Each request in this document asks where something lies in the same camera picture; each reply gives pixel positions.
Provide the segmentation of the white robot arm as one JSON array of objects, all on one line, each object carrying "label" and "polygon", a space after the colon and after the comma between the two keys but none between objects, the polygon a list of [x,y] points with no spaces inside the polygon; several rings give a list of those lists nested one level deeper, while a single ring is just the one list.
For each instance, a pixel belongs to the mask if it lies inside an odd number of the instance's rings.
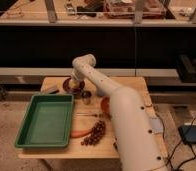
[{"label": "white robot arm", "polygon": [[109,112],[122,171],[168,171],[140,93],[94,68],[92,54],[72,61],[74,82],[87,78],[110,98]]}]

